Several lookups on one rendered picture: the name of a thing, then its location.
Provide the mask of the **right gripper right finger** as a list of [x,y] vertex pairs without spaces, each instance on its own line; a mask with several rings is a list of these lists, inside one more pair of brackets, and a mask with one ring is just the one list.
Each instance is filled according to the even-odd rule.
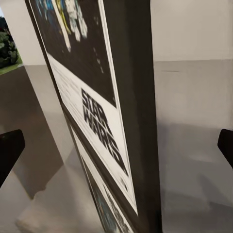
[[233,131],[222,129],[217,146],[233,168]]

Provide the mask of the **poster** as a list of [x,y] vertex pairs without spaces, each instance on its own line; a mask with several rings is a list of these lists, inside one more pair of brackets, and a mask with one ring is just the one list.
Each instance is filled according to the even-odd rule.
[[60,105],[138,233],[163,233],[150,0],[25,0]]

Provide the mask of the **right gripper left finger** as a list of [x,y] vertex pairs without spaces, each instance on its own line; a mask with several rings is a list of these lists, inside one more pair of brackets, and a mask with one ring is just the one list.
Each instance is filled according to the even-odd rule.
[[25,149],[21,129],[0,134],[0,187]]

